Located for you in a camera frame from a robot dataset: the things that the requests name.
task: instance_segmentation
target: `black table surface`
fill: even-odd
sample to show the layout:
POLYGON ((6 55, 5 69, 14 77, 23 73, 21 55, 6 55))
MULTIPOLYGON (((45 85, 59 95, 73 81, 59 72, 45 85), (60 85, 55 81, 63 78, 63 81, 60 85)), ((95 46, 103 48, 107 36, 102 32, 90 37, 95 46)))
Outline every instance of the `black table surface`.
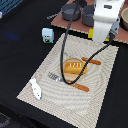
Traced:
MULTIPOLYGON (((0 19, 0 104, 49 128, 75 128, 16 97, 39 68, 65 29, 51 26, 67 0, 24 0, 0 19), (52 28, 53 44, 43 43, 42 28, 52 28)), ((70 35, 87 38, 78 32, 70 35)), ((128 44, 119 47, 96 128, 128 128, 128 44)))

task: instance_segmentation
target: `black cable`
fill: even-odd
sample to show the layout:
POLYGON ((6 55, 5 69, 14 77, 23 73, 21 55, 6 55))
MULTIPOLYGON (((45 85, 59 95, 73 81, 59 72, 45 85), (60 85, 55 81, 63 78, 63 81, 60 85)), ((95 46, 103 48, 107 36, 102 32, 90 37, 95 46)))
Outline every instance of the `black cable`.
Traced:
POLYGON ((74 83, 80 78, 80 76, 83 74, 84 69, 86 68, 87 64, 89 63, 89 61, 90 61, 95 55, 97 55, 99 52, 101 52, 102 50, 104 50, 105 48, 107 48, 107 47, 110 45, 110 43, 113 41, 113 39, 115 38, 115 35, 114 35, 113 33, 109 33, 110 38, 109 38, 108 44, 105 45, 105 46, 104 46, 103 48, 101 48, 100 50, 98 50, 96 53, 94 53, 94 54, 88 59, 88 61, 85 63, 85 65, 84 65, 83 69, 81 70, 80 74, 78 75, 78 77, 77 77, 74 81, 68 83, 67 80, 66 80, 65 77, 64 77, 64 72, 63 72, 63 52, 64 52, 64 48, 65 48, 65 42, 66 42, 66 39, 67 39, 68 31, 69 31, 70 25, 71 25, 71 23, 72 23, 73 17, 74 17, 74 15, 75 15, 75 13, 76 13, 76 10, 77 10, 77 7, 78 7, 78 3, 79 3, 79 0, 76 0, 76 8, 75 8, 75 11, 74 11, 74 13, 73 13, 73 16, 72 16, 72 18, 71 18, 71 20, 70 20, 70 22, 69 22, 69 24, 68 24, 68 27, 67 27, 67 30, 66 30, 66 34, 65 34, 65 37, 64 37, 64 40, 63 40, 62 49, 61 49, 61 56, 60 56, 61 75, 62 75, 62 78, 63 78, 64 82, 65 82, 66 84, 69 84, 69 85, 74 84, 74 83))

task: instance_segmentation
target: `cloth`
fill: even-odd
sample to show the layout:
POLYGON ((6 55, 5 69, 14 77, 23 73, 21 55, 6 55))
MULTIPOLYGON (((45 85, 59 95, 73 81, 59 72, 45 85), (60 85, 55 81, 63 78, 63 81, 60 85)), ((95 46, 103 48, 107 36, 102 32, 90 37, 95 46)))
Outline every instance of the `cloth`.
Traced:
MULTIPOLYGON (((77 82, 90 89, 89 92, 84 92, 48 77, 49 72, 60 76, 59 62, 63 39, 64 34, 32 76, 41 87, 42 99, 38 101, 35 98, 30 82, 17 98, 78 128, 95 128, 118 48, 109 46, 93 58, 101 61, 101 65, 87 65, 87 74, 77 82)), ((65 52, 89 58, 103 46, 105 44, 68 35, 65 52)))

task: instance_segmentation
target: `gray cloth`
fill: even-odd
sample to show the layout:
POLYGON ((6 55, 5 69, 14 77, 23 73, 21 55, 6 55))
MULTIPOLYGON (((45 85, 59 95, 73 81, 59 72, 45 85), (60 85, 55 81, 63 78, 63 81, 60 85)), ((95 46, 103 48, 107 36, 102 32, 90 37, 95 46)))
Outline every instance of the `gray cloth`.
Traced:
MULTIPOLYGON (((84 92, 48 77, 48 72, 60 76, 59 62, 63 39, 64 34, 32 76, 41 87, 42 99, 38 101, 35 98, 30 82, 17 98, 78 128, 95 128, 118 48, 109 46, 93 58, 101 61, 101 65, 87 65, 87 74, 77 81, 90 89, 89 92, 84 92)), ((103 43, 68 35, 65 52, 89 58, 103 46, 103 43)))

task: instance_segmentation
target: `white device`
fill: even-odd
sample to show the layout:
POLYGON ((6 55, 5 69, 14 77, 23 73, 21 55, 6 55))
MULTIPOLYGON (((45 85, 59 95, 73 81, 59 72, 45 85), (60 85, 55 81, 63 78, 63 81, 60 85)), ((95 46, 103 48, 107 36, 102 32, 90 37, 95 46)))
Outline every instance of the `white device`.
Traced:
POLYGON ((36 79, 31 79, 30 83, 32 84, 32 90, 35 97, 40 100, 42 98, 42 92, 40 86, 36 83, 36 79))
POLYGON ((2 12, 0 12, 0 19, 2 18, 2 12))
POLYGON ((95 0, 93 41, 103 43, 116 22, 125 0, 95 0))

